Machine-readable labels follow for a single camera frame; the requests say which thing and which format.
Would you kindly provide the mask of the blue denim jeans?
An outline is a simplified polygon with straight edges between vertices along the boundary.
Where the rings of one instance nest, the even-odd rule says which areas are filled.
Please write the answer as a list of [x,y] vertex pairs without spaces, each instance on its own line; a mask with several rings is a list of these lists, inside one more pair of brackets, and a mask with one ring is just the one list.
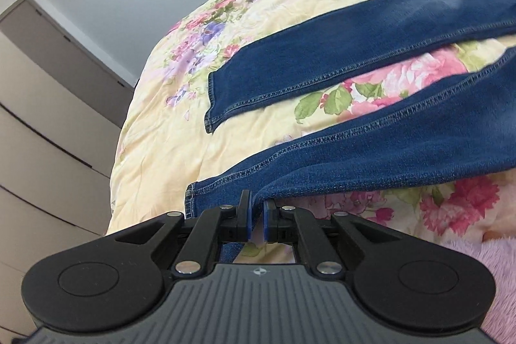
[[190,184],[187,217],[269,199],[391,190],[515,166],[515,50],[478,70],[430,64],[454,44],[515,32],[515,0],[367,0],[241,48],[207,79],[205,130],[248,127],[297,100],[341,121]]

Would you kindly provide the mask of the floral yellow bed quilt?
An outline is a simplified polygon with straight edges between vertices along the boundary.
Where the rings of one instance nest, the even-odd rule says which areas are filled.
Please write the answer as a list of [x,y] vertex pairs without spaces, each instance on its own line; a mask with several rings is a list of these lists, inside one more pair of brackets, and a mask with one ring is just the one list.
[[515,0],[212,0],[151,53],[110,232],[248,191],[483,256],[515,237]]

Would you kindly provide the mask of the beige wardrobe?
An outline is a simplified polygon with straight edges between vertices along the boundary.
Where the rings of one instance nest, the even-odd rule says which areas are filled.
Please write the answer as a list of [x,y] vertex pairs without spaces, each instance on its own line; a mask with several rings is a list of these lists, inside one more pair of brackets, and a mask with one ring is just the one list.
[[29,335],[23,276],[105,234],[119,130],[1,37],[1,341]]

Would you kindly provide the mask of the purple fuzzy blanket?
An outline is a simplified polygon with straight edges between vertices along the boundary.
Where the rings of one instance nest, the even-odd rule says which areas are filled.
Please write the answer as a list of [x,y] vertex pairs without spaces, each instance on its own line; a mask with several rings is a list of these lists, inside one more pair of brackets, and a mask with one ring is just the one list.
[[482,329],[497,343],[515,344],[515,238],[489,239],[480,244],[454,240],[443,246],[477,259],[491,272],[496,292]]

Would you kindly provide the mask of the grey door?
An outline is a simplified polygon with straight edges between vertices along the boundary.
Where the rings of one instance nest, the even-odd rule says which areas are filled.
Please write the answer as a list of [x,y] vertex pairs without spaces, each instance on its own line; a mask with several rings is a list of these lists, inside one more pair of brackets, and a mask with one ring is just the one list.
[[1,31],[69,92],[117,127],[123,125],[133,88],[34,0],[17,0],[3,12]]

